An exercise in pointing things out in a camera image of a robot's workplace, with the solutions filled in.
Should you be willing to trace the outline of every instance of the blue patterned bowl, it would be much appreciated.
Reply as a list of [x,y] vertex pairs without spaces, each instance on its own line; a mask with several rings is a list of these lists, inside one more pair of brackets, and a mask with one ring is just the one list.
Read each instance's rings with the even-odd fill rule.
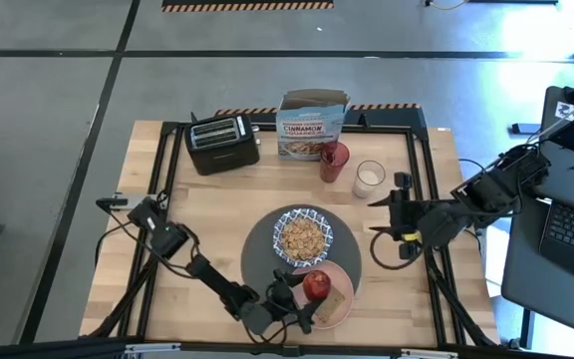
[[[283,245],[280,241],[283,228],[285,227],[285,225],[289,224],[292,220],[295,220],[297,218],[305,218],[313,220],[318,224],[318,227],[323,232],[323,236],[325,238],[325,247],[323,248],[323,251],[322,253],[320,253],[320,255],[308,260],[297,260],[291,258],[289,255],[287,255],[287,253],[284,252]],[[329,222],[327,222],[327,219],[322,214],[320,214],[316,209],[296,208],[281,215],[276,224],[274,224],[273,240],[274,240],[274,251],[276,252],[276,254],[278,254],[279,257],[283,258],[287,263],[297,268],[300,268],[300,267],[316,265],[325,260],[325,258],[327,258],[327,254],[329,253],[331,243],[334,241],[334,232],[331,229]]]

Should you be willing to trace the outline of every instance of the hazard tape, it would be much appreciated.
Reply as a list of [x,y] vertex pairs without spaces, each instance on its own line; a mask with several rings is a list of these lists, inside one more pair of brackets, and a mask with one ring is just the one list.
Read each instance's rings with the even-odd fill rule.
[[[350,110],[399,110],[399,109],[419,109],[419,104],[385,104],[385,105],[352,105]],[[255,108],[255,109],[225,109],[216,111],[216,116],[223,115],[258,115],[276,114],[277,108]]]
[[270,11],[270,10],[329,10],[331,2],[255,3],[255,4],[205,4],[165,5],[162,12],[217,12],[217,11]]

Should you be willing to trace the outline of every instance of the pink plate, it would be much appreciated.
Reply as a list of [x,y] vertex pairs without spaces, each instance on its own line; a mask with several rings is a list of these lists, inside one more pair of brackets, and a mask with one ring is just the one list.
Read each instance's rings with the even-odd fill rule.
[[[338,264],[334,263],[331,260],[324,260],[314,266],[297,268],[294,270],[294,274],[302,274],[308,273],[312,270],[322,270],[331,279],[331,285],[333,285],[343,296],[345,296],[345,301],[343,301],[336,311],[331,315],[329,321],[327,323],[319,323],[317,322],[317,317],[314,314],[314,325],[313,327],[316,329],[329,329],[333,328],[336,325],[340,324],[347,316],[349,315],[349,311],[351,311],[351,307],[354,304],[354,285],[351,283],[351,279],[349,279],[349,275],[345,272],[345,270]],[[293,288],[294,298],[296,302],[302,307],[309,300],[305,297],[305,292],[303,291],[303,285],[298,284]]]

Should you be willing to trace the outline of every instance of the glass of milk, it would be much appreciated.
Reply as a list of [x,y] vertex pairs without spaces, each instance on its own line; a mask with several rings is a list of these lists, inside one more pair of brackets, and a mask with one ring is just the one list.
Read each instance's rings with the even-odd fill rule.
[[352,192],[366,198],[385,180],[385,168],[375,161],[364,161],[358,166]]

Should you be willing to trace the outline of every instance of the cinnamon cereal box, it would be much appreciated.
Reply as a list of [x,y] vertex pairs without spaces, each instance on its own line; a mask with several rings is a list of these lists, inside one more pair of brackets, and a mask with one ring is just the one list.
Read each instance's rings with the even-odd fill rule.
[[278,158],[318,161],[324,144],[338,141],[349,109],[343,91],[308,89],[288,92],[276,115]]

